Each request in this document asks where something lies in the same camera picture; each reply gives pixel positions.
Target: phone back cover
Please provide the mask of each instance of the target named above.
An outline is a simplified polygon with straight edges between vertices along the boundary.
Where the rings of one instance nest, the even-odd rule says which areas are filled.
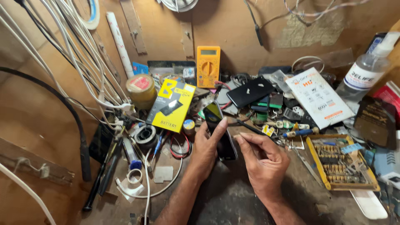
[[[226,95],[237,108],[242,108],[270,94],[274,89],[272,84],[261,76],[229,91]]]

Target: cleaning solution bottle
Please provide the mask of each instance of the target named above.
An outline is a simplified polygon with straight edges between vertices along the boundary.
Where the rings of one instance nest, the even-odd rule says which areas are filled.
[[[393,50],[400,32],[389,32],[370,54],[358,57],[336,93],[344,100],[359,102],[390,67],[386,58]]]

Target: human hand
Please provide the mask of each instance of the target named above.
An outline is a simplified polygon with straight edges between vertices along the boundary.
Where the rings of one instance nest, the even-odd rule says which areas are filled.
[[[211,137],[208,134],[207,123],[201,124],[194,138],[190,162],[186,171],[203,182],[210,175],[217,157],[217,143],[228,128],[228,120],[224,117],[215,128]]]
[[[240,133],[235,138],[255,194],[264,205],[282,200],[280,184],[290,163],[287,154],[267,136]]]

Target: red wire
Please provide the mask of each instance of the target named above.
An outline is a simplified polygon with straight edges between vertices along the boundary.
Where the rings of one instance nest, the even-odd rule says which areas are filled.
[[[176,155],[176,154],[174,154],[174,152],[172,151],[172,140],[174,139],[174,137],[175,137],[176,134],[177,134],[177,133],[174,133],[174,134],[171,136],[171,139],[170,139],[170,145],[171,145],[171,147],[170,147],[170,152],[171,152],[171,154],[172,154],[175,158],[184,158],[187,154],[184,154],[184,155]],[[187,142],[187,144],[188,144],[188,149],[187,149],[186,151],[189,153],[189,149],[190,149],[189,139],[188,139],[188,137],[186,136],[185,133],[181,132],[181,134],[182,134],[183,136],[185,136],[185,138],[186,138],[186,142]]]
[[[224,83],[224,82],[222,82],[222,81],[216,80],[216,81],[214,81],[214,84],[222,84],[222,85],[224,85],[225,87],[227,87],[229,90],[232,90],[232,89],[230,89],[230,87],[229,87],[226,83]],[[232,103],[232,101],[229,101],[229,102],[226,103],[224,106],[222,106],[221,109],[226,108],[226,107],[227,107],[229,104],[231,104],[231,103]]]

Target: yellow multimeter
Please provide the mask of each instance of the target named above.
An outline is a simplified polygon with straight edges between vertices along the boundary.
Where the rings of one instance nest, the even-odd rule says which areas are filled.
[[[220,76],[220,57],[219,46],[197,47],[197,87],[214,88]]]

